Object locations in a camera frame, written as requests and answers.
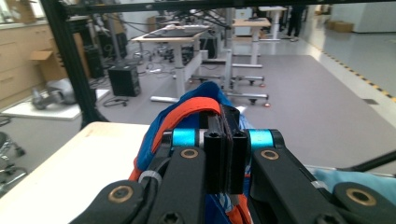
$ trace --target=orange strap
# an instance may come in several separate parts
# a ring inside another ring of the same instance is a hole
[[[233,224],[250,224],[250,214],[248,212],[248,199],[245,195],[238,195],[239,204],[227,213],[228,218]]]
[[[165,130],[176,128],[176,126],[184,118],[201,111],[212,111],[216,114],[220,114],[219,103],[216,100],[208,97],[193,97],[173,109],[171,112],[169,112],[169,114],[166,115],[163,123],[158,129],[158,132],[155,134],[154,140],[152,142],[151,152],[155,153],[155,150],[158,148],[161,140],[163,139],[163,132]],[[142,171],[137,169],[136,160],[137,157],[134,159],[134,170],[129,176],[130,180],[137,180],[142,173]]]

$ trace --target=black pants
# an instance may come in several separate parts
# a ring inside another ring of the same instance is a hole
[[[290,19],[289,19],[289,30],[288,35],[291,35],[291,32],[294,29],[294,36],[298,36],[300,34],[301,29],[301,19],[303,17],[302,12],[291,12]]]

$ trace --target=yellow and black floor tape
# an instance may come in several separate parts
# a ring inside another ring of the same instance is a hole
[[[373,88],[375,88],[376,90],[380,91],[382,94],[384,94],[385,96],[387,96],[391,101],[393,101],[394,103],[396,103],[396,97],[392,96],[389,94],[389,92],[382,90],[378,85],[375,85],[372,81],[370,81],[369,79],[365,78],[364,76],[362,76],[361,74],[355,72],[352,68],[348,67],[346,64],[342,63],[341,61],[337,60],[336,58],[334,58],[332,55],[330,55],[329,53],[325,52],[323,49],[318,48],[317,46],[314,46],[316,49],[318,49],[320,52],[322,52],[323,54],[327,55],[329,58],[333,59],[335,62],[339,63],[340,65],[344,66],[346,70],[348,70],[350,73],[352,73],[353,75],[359,77],[361,80],[365,81],[367,84],[369,84],[370,86],[372,86]]]

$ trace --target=standing desk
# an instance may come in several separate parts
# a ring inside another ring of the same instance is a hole
[[[185,83],[191,77],[192,74],[196,73],[201,75],[201,63],[202,55],[199,46],[199,36],[202,33],[194,35],[193,37],[155,37],[155,38],[145,38],[146,35],[141,35],[137,38],[132,39],[136,42],[149,42],[149,43],[159,43],[167,42],[174,49],[175,55],[175,71],[177,80],[177,98],[164,97],[164,96],[151,96],[151,101],[166,102],[166,103],[176,103],[179,98],[186,92]],[[184,66],[182,61],[181,48],[183,44],[193,43],[194,47],[194,58]]]
[[[269,36],[271,36],[272,38],[260,39],[260,40],[273,40],[273,41],[280,40],[279,38],[277,38],[277,32],[279,30],[279,17],[280,17],[280,12],[285,11],[286,8],[285,7],[259,7],[259,10],[275,12],[273,25],[271,26],[271,34],[269,34]]]
[[[69,223],[127,179],[148,125],[94,122],[0,198],[1,223]]]
[[[259,56],[259,35],[262,27],[271,26],[271,23],[265,18],[258,18],[257,21],[248,21],[245,19],[234,19],[233,27],[251,27],[252,30],[252,43],[251,43],[251,56],[250,64],[233,63],[233,67],[251,67],[262,68],[262,64],[257,64],[257,57]]]

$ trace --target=black post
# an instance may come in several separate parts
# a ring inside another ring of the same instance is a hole
[[[58,0],[45,0],[41,4],[81,109],[81,129],[91,122],[108,121],[96,108],[62,4]]]

